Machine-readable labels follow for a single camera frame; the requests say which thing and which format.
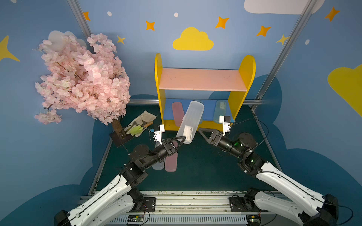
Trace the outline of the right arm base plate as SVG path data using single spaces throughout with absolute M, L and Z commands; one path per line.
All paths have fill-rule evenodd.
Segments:
M 229 206 L 232 212 L 254 212 L 256 211 L 254 203 L 244 197 L 233 195 L 229 197 Z

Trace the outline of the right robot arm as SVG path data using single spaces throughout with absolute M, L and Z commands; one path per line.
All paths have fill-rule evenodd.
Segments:
M 337 225 L 337 198 L 305 187 L 262 159 L 252 150 L 257 142 L 251 134 L 241 133 L 237 140 L 232 141 L 216 129 L 200 128 L 199 133 L 208 144 L 239 158 L 238 165 L 246 174 L 269 184 L 287 197 L 284 200 L 251 188 L 238 199 L 244 209 L 270 211 L 301 226 Z

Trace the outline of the pink pencil case top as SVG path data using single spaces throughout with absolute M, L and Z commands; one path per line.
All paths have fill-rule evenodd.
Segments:
M 167 172 L 175 172 L 177 170 L 177 159 L 178 159 L 177 152 L 165 158 L 165 170 Z

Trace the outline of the clear pencil case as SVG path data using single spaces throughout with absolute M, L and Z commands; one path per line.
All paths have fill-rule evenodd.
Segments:
M 163 170 L 165 167 L 165 159 L 160 160 L 159 162 L 155 163 L 152 168 L 154 170 Z
M 189 104 L 187 112 L 183 118 L 183 122 L 177 132 L 177 137 L 185 136 L 184 144 L 190 144 L 198 130 L 199 120 L 195 118 L 195 112 Z

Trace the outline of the pink pencil case bottom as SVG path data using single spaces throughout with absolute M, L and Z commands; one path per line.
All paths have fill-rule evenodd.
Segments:
M 181 102 L 172 103 L 172 111 L 174 123 L 177 127 L 180 127 L 184 118 L 183 104 Z

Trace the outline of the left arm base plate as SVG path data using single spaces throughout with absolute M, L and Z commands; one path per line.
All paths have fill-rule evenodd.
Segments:
M 132 212 L 155 212 L 156 198 L 155 197 L 142 197 L 136 200 Z

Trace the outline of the pink pencil case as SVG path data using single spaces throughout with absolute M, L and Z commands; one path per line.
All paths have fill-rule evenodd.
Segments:
M 177 159 L 178 159 L 177 152 L 165 158 L 165 170 L 167 172 L 175 172 L 177 170 Z
M 177 127 L 180 127 L 184 118 L 183 104 L 181 102 L 172 103 L 172 111 L 174 123 Z

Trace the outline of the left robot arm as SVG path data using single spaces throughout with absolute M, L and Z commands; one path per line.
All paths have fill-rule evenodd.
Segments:
M 186 137 L 165 139 L 150 150 L 137 145 L 130 161 L 115 178 L 96 195 L 71 211 L 61 210 L 54 217 L 56 226 L 104 226 L 116 216 L 143 205 L 143 196 L 136 188 L 147 176 L 146 170 L 155 163 L 175 154 Z

